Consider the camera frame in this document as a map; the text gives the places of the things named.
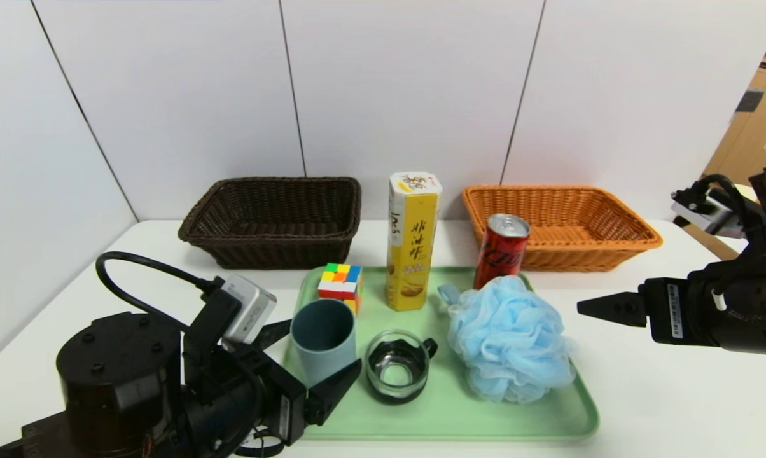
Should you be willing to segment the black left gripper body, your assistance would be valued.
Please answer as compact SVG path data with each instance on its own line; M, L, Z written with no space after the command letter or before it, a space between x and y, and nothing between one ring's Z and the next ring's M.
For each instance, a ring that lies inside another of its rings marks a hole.
M283 450L302 437L307 389L254 345L185 354L185 417L192 450ZM249 437L278 440L249 447Z

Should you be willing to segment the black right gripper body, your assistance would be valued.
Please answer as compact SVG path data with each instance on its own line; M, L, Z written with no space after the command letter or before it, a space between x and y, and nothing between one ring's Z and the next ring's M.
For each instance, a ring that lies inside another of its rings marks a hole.
M738 278L718 310L709 279L648 279L639 288L651 337L662 344L766 354L766 275Z

